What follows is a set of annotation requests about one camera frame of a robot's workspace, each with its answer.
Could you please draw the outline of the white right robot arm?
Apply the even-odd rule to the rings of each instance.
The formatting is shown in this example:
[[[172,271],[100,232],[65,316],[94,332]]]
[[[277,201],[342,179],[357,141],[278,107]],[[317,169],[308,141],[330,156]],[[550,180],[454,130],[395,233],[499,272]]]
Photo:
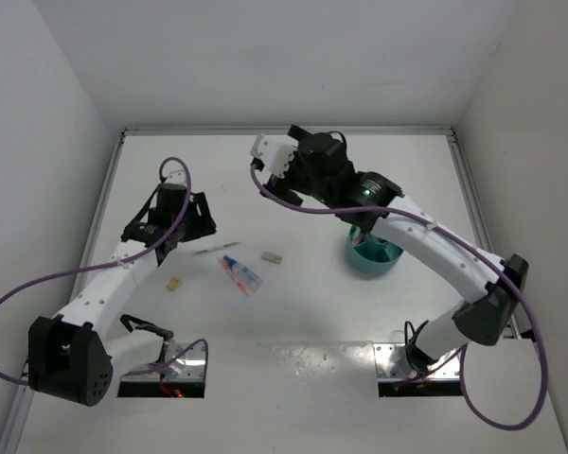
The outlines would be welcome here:
[[[492,346],[511,318],[529,265],[517,254],[502,258],[475,247],[427,216],[381,174],[359,171],[347,157],[345,138],[295,125],[290,144],[260,136],[251,148],[254,171],[267,171],[266,196],[300,206],[311,196],[341,221],[392,243],[446,282],[459,304],[423,323],[407,341],[403,358],[419,374],[467,343]]]

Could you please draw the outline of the grey eraser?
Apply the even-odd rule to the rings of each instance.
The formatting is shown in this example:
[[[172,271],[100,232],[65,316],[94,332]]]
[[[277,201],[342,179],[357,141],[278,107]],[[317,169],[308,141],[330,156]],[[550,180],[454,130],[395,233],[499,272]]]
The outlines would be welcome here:
[[[281,264],[283,257],[279,254],[270,253],[270,252],[263,252],[261,254],[261,259],[268,261],[270,263]]]

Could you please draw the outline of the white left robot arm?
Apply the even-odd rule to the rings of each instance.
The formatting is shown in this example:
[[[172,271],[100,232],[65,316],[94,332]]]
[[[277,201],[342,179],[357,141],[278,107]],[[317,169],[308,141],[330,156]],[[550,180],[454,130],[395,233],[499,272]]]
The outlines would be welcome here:
[[[29,387],[93,407],[128,373],[164,373],[173,332],[123,309],[179,244],[215,232],[204,193],[159,184],[124,228],[115,266],[97,273],[54,317],[39,317],[29,328]]]

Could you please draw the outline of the pink highlighter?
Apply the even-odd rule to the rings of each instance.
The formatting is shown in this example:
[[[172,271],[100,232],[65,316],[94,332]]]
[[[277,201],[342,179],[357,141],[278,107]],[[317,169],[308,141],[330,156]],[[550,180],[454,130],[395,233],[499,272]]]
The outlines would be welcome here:
[[[362,229],[357,229],[351,239],[353,245],[359,245],[364,242],[365,232]]]

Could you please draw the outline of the clear glue bottle blue cap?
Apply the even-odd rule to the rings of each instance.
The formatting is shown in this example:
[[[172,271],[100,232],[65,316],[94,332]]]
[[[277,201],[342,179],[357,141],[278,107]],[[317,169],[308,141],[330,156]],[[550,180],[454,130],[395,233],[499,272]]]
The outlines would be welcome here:
[[[225,268],[238,279],[247,291],[257,291],[261,287],[261,278],[238,260],[229,255],[224,255],[222,261]]]

